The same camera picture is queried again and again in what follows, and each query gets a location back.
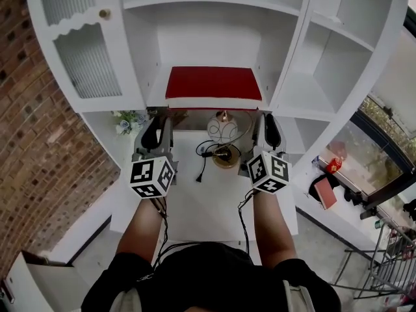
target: brick wall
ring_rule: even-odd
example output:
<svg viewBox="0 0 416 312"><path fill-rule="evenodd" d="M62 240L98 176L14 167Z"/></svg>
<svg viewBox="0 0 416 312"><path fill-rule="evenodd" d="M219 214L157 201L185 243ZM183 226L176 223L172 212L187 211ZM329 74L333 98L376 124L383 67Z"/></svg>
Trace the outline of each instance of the brick wall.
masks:
<svg viewBox="0 0 416 312"><path fill-rule="evenodd" d="M20 250L50 250L118 167L72 111L26 0L0 0L0 278Z"/></svg>

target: black power cord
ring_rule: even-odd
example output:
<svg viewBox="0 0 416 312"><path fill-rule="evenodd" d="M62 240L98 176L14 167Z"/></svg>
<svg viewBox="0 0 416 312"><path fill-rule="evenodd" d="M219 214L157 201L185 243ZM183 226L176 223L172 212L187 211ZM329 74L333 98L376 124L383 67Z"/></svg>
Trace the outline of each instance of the black power cord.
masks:
<svg viewBox="0 0 416 312"><path fill-rule="evenodd" d="M236 146L234 146L233 144L231 144L231 145L222 145L222 144L219 144L219 143L214 143L214 144L211 144L210 146L208 146L203 153L198 153L198 149L200 148L200 146L202 146L203 144L205 144L207 142L213 142L213 141L212 140L207 140L207 141L201 142L200 144L198 144L196 146L196 149L195 149L196 154L198 156L203 157L203 168L202 168L201 174L198 176L198 178L196 178L196 181L199 182L199 183L202 182L202 175L203 175L203 172L205 171L205 167L207 165L207 157L212 157L215 154L212 151L208 151L209 148L214 147L214 146L224 146L224 148L225 147L234 147L239 152L239 157L241 157L241 151L240 151L240 149L237 148Z"/></svg>
<svg viewBox="0 0 416 312"><path fill-rule="evenodd" d="M240 202L238 209L239 209L239 216L240 216L240 221L241 221L241 225L242 225L242 229L244 231L244 237L246 238L246 253L248 255L250 255L250 245L248 242L248 234L247 234L247 228L246 228L246 224L244 223L244 219L242 218L242 208L250 201L250 199L256 195L259 191L255 190L254 188L249 190L246 194L246 196L244 197L244 200Z"/></svg>
<svg viewBox="0 0 416 312"><path fill-rule="evenodd" d="M258 192L259 191L255 190L254 188L249 190L247 192L247 194L245 195L245 197L244 197L244 201L241 201L239 206L238 206L240 221L241 221L242 229L244 230L244 237L246 239L246 253L248 255L250 255L250 246L249 246L249 242L248 242L247 228L246 228L246 224L244 223L244 219L242 218L241 210L250 201L250 199L254 195L256 195ZM180 242L178 244L170 245L169 247L167 247L163 251L164 246L168 242L168 213L166 212L167 211L167 202L166 202L166 198L163 198L163 200L164 200L164 214L161 214L161 216L163 217L163 220L164 220L164 239L163 239L162 246L159 250L159 253L157 254L156 261L153 264L153 271L161 264L162 257L166 253L168 253L169 251L173 250L174 248L178 248L178 247L182 247L182 246L199 245L199 244L208 243L208 242Z"/></svg>

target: black shirt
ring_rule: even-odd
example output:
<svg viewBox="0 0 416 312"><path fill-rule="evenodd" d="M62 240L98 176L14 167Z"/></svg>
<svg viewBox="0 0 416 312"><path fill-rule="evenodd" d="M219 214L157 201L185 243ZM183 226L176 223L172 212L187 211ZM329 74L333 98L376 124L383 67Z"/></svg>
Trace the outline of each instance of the black shirt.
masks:
<svg viewBox="0 0 416 312"><path fill-rule="evenodd" d="M316 312L341 311L335 291L300 259L273 270L255 266L241 250L206 242L169 255L153 272L130 253L116 255L84 299L82 312L109 311L121 291L136 287L143 312L184 312L192 306L210 311L287 311L283 280L306 287Z"/></svg>

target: cabinet knob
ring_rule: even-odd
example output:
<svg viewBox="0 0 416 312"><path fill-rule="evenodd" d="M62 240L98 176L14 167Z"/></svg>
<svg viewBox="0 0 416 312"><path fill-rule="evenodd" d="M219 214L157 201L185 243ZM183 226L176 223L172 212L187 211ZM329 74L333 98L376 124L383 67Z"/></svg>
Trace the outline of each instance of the cabinet knob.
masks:
<svg viewBox="0 0 416 312"><path fill-rule="evenodd" d="M109 9L101 9L98 13L98 15L101 18L105 18L105 19L110 18L110 14L111 14L111 11Z"/></svg>

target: gold lamp base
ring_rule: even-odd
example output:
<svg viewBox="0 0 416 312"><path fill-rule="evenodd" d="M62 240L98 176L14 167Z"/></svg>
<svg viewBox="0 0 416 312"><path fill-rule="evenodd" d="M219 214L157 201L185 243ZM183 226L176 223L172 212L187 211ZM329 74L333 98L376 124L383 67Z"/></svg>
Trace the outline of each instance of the gold lamp base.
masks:
<svg viewBox="0 0 416 312"><path fill-rule="evenodd" d="M213 155L214 163L222 169L231 169L239 161L239 151L234 146L218 147L214 151Z"/></svg>

